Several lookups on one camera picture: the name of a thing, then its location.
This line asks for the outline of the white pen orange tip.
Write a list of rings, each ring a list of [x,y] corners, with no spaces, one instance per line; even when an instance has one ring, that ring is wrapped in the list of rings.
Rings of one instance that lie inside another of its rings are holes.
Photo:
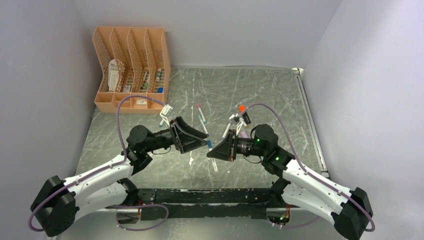
[[[213,157],[208,157],[208,158],[212,161],[212,167],[213,167],[214,172],[218,172],[219,169],[218,169],[218,165],[217,165],[216,160]]]

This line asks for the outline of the white pen grey cap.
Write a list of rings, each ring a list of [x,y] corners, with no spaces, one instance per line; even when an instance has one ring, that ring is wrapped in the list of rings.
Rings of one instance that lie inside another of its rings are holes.
[[[227,136],[228,131],[230,130],[231,125],[232,125],[232,122],[229,121],[228,124],[226,125],[226,128],[225,128],[223,134],[222,134],[222,137],[221,137],[222,139],[224,139]]]

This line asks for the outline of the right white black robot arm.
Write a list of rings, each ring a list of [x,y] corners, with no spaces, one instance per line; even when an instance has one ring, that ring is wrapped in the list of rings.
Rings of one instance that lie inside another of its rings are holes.
[[[285,203],[300,207],[327,220],[345,239],[360,239],[373,216],[366,191],[360,187],[352,190],[317,174],[279,146],[278,140],[268,124],[255,127],[252,138],[238,137],[236,130],[230,129],[207,157],[229,162],[238,155],[260,157],[264,169],[278,176],[269,189],[275,207]]]

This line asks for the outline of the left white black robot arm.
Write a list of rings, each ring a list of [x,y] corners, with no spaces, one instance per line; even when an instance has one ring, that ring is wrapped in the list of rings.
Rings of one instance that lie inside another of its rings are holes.
[[[55,237],[76,220],[109,206],[132,208],[139,200],[138,188],[129,180],[153,160],[150,152],[175,147],[184,154],[207,144],[208,135],[188,125],[182,117],[171,120],[167,129],[151,132],[134,126],[124,148],[106,163],[65,179],[48,178],[32,205],[28,227]]]

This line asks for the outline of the white pen orange cap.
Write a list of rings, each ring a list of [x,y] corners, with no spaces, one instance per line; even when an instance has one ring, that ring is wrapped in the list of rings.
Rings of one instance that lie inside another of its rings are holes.
[[[240,120],[240,122],[242,123],[242,125],[245,127],[245,128],[248,128],[248,124],[243,120],[243,119],[241,119]]]

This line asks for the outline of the purple pink highlighter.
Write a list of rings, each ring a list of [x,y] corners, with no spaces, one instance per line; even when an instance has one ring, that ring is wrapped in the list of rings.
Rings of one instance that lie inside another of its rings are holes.
[[[241,132],[241,136],[242,136],[243,138],[246,138],[246,139],[248,139],[248,138],[249,138],[249,136],[247,135],[247,133],[246,133],[245,131],[242,131],[242,132]]]

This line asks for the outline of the black orange highlighter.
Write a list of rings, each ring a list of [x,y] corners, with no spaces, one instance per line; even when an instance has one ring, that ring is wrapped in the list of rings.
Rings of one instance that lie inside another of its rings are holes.
[[[249,117],[249,115],[248,115],[248,113],[247,113],[247,111],[246,111],[245,106],[244,106],[244,105],[240,105],[240,106],[239,106],[239,111],[240,111],[240,113],[241,113],[241,116],[242,116],[242,118],[243,118],[243,121],[244,121],[247,125],[249,125],[249,124],[251,123],[251,119],[250,119],[250,117]]]

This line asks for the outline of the orange plastic file organizer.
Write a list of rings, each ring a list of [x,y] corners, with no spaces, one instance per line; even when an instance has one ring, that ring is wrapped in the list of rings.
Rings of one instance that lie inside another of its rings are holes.
[[[167,102],[171,62],[164,28],[98,26],[92,40],[102,71],[94,103],[102,113],[158,114]],[[115,59],[119,80],[108,91],[109,62]]]

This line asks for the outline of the white paper packet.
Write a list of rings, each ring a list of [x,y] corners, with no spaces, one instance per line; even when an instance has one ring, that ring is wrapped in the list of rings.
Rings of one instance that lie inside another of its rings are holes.
[[[114,92],[116,90],[119,80],[119,71],[118,65],[115,59],[112,59],[108,64],[108,79],[107,86],[109,92]]]

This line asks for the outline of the black base frame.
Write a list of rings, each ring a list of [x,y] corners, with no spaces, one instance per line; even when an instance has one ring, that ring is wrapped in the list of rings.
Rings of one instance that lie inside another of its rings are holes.
[[[122,206],[138,208],[140,220],[249,217],[277,220],[288,204],[270,188],[140,188]]]

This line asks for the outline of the aluminium rail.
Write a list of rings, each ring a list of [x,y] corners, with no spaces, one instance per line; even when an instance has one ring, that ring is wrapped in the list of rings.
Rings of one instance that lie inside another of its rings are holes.
[[[306,95],[304,84],[303,84],[302,76],[303,76],[304,69],[294,67],[291,70],[293,71],[295,80],[297,82],[298,90],[299,90],[299,93],[301,95],[301,101],[302,101],[302,104],[303,104],[303,109],[304,109],[305,115],[307,117],[307,123],[308,123],[308,126],[309,126],[309,130],[311,132],[313,146],[314,146],[315,153],[316,153],[316,156],[317,156],[317,159],[318,159],[318,162],[319,162],[319,172],[323,177],[330,179],[330,174],[329,174],[329,171],[328,171],[328,168],[327,168],[324,156],[323,156],[322,148],[321,148],[320,141],[319,141],[319,138],[318,138],[318,135],[317,135],[315,124],[314,124],[314,121],[313,121],[313,118],[312,118],[312,113],[311,113],[311,110],[310,110],[310,105],[308,103],[307,95]]]

